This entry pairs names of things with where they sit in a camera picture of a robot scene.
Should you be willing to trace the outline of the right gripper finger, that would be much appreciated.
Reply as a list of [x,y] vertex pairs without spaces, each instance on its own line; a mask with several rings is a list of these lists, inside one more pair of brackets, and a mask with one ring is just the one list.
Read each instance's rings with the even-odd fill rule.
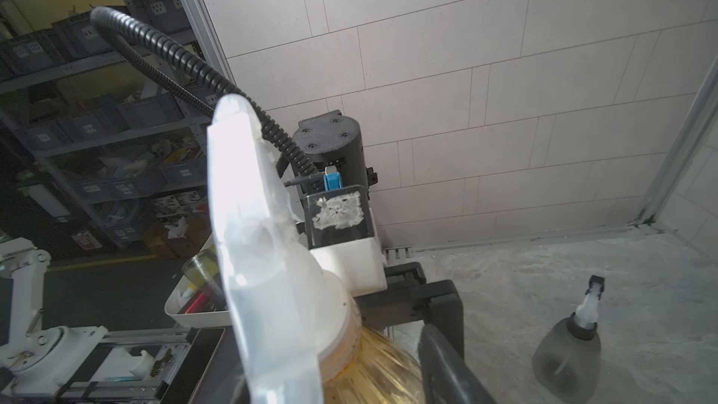
[[426,404],[497,403],[435,325],[423,327],[418,355]]

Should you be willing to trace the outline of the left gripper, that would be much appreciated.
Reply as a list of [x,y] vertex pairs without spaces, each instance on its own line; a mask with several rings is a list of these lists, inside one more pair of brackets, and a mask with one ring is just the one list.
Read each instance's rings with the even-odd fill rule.
[[418,321],[435,325],[464,358],[464,306],[454,283],[430,282],[418,262],[386,267],[384,273],[386,290],[356,299],[363,324],[376,330]]

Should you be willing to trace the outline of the orange plastic bottle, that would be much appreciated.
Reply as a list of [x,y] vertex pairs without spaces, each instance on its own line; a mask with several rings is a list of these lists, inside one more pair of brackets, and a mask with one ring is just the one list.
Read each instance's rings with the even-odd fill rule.
[[323,389],[326,403],[424,403],[419,363],[374,329],[364,327],[357,354]]

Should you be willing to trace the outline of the grey bottle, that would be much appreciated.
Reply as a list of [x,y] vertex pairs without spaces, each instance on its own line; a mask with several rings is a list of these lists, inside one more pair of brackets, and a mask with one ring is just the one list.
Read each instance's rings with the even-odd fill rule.
[[598,324],[581,327],[575,313],[560,320],[538,345],[532,368],[537,381],[555,397],[565,403],[587,403],[601,370]]

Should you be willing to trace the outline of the clear spray nozzle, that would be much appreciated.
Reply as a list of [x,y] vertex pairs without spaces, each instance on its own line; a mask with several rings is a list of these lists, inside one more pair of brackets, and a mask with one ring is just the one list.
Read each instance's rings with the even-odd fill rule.
[[226,95],[208,130],[209,210],[224,294],[254,403],[321,403],[355,355],[361,318],[299,239],[250,102]]

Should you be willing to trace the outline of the black white spray nozzle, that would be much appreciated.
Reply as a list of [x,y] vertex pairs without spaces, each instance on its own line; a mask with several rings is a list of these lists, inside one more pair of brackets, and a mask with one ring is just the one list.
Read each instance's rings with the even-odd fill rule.
[[598,306],[604,289],[605,279],[593,275],[589,280],[583,302],[568,318],[568,331],[575,338],[588,342],[598,333]]

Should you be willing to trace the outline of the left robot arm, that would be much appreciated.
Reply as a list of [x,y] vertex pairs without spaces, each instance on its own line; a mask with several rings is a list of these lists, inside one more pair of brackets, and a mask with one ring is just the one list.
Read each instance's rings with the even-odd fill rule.
[[318,171],[297,171],[290,183],[299,190],[299,231],[320,267],[357,299],[364,324],[433,325],[465,355],[464,308],[454,283],[428,282],[419,263],[391,266],[385,258],[369,206],[378,175],[366,165],[358,121],[327,112],[299,122],[293,140]]

